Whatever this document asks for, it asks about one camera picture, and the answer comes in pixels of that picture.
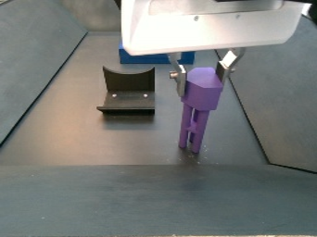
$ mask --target gray floor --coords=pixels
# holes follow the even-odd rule
[[[267,165],[228,81],[197,156],[176,146],[169,65],[153,117],[96,110],[101,66],[150,68],[118,64],[118,40],[85,37],[0,149],[0,235],[317,235],[315,175]],[[215,62],[199,52],[193,66]]]
[[[2,145],[0,165],[266,164],[228,81],[197,156],[176,145],[181,103],[169,65],[156,65],[156,115],[102,116],[94,109],[105,96],[101,67],[122,72],[152,67],[118,64],[118,41],[118,32],[85,37]],[[213,67],[216,60],[212,51],[199,52],[187,68]]]

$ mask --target gray wall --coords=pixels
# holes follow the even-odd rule
[[[58,0],[0,6],[0,144],[85,33]]]
[[[118,31],[120,10],[113,0],[60,0],[88,31]]]

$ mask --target purple block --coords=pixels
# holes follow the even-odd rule
[[[181,102],[199,111],[215,110],[221,90],[213,68],[195,68],[187,74]]]

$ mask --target black holder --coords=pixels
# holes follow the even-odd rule
[[[96,109],[102,113],[154,114],[154,68],[124,74],[102,67],[106,85],[104,105]]]

